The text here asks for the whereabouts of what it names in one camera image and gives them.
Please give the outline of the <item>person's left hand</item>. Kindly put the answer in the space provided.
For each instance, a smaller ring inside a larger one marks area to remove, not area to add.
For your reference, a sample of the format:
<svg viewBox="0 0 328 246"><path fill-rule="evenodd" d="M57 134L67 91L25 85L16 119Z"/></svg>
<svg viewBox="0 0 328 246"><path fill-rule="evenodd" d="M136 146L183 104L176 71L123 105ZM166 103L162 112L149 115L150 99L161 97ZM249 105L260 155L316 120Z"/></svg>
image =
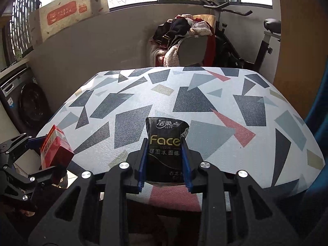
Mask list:
<svg viewBox="0 0 328 246"><path fill-rule="evenodd" d="M28 217L30 217L30 216L34 216L35 215L35 212L30 212L30 211L25 211L25 210L20 210L20 212L23 214L23 215L25 215L25 216L28 216Z"/></svg>

